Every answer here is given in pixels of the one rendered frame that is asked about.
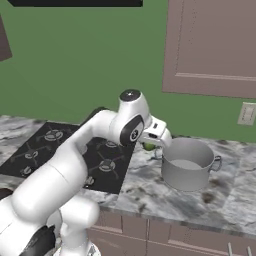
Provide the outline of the black hob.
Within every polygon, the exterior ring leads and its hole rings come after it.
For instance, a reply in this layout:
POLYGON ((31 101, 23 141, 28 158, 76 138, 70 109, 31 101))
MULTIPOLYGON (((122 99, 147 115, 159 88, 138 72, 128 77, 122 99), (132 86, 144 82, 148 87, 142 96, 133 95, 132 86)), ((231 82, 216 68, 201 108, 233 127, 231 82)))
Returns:
MULTIPOLYGON (((78 125, 46 122, 8 160, 0 166, 0 174, 27 178, 45 164, 78 125)), ((119 194, 135 145, 126 147, 93 138, 87 144, 83 158, 88 168, 85 189, 119 194)))

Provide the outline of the grey metal pot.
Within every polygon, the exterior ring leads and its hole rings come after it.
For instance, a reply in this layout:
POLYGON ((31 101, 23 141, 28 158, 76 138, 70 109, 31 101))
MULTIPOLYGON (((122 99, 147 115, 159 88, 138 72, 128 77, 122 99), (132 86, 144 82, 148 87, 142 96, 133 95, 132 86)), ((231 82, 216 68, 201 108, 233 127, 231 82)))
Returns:
POLYGON ((178 137, 161 143, 161 147, 161 176, 176 190, 201 190, 207 186, 210 172, 222 167, 222 157, 198 139, 178 137))

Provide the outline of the brown wall cupboard door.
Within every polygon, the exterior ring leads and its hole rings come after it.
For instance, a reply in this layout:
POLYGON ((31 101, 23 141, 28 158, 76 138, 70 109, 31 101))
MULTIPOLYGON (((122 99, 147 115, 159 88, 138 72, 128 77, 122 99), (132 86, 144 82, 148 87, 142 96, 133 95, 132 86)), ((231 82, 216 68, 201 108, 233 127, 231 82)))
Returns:
POLYGON ((256 0, 169 0, 162 90, 256 98, 256 0))

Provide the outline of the white wall socket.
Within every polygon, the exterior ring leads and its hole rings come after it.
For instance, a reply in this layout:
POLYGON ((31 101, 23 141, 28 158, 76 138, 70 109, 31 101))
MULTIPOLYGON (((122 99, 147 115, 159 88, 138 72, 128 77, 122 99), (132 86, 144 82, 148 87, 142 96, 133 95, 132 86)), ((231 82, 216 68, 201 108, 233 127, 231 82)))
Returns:
POLYGON ((252 126, 256 118, 256 103, 244 102, 242 104, 237 123, 252 126))

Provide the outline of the brown wall cupboard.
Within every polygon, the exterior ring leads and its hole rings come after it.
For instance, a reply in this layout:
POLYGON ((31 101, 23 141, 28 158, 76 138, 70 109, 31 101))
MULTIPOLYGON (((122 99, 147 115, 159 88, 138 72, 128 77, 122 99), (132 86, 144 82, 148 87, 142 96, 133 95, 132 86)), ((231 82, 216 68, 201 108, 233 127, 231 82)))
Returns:
POLYGON ((11 48, 5 31, 2 17, 0 16, 0 62, 12 57, 11 48))

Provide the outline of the brown drawer front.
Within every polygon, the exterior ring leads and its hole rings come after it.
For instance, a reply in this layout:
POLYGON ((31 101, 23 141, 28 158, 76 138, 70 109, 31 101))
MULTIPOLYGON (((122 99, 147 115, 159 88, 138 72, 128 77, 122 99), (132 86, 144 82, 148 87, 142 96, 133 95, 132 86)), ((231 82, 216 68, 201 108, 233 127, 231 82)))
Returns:
POLYGON ((93 228, 145 240, 147 221, 135 216, 101 211, 93 228))
POLYGON ((227 249, 227 244, 231 243, 233 250, 238 254, 243 253, 247 246, 256 250, 256 239, 157 220, 149 221, 148 235, 150 241, 163 244, 178 244, 224 251, 227 249))

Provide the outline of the black range hood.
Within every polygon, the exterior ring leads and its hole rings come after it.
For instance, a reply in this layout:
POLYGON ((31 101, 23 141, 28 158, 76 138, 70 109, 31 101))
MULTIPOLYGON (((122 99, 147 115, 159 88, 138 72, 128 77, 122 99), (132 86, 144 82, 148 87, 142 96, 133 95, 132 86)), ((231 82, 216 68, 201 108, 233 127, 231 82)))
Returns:
POLYGON ((7 0, 14 7, 142 7, 143 0, 7 0))

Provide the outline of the brown base cupboard door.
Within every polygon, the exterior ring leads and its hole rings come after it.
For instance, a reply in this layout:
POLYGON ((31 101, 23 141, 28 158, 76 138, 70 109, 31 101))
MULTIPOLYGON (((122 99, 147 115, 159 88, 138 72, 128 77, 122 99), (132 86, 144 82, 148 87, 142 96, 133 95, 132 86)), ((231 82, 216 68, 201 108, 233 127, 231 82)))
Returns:
POLYGON ((101 256, 146 256, 145 240, 95 229, 89 229, 87 233, 101 256))
MULTIPOLYGON (((236 254, 232 248, 233 256, 248 256, 247 247, 243 254, 236 254)), ((168 245, 149 242, 146 256, 229 256, 228 247, 222 252, 203 247, 186 245, 184 243, 171 243, 168 245)))

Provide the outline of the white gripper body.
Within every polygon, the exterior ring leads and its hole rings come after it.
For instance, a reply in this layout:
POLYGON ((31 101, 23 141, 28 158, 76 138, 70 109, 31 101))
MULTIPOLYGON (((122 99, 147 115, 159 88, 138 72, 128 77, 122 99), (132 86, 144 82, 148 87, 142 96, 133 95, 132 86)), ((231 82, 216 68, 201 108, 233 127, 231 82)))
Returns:
POLYGON ((142 143, 168 148, 172 143, 172 136, 170 131, 165 128, 161 135, 156 135, 150 132, 143 132, 140 137, 140 141, 142 143))

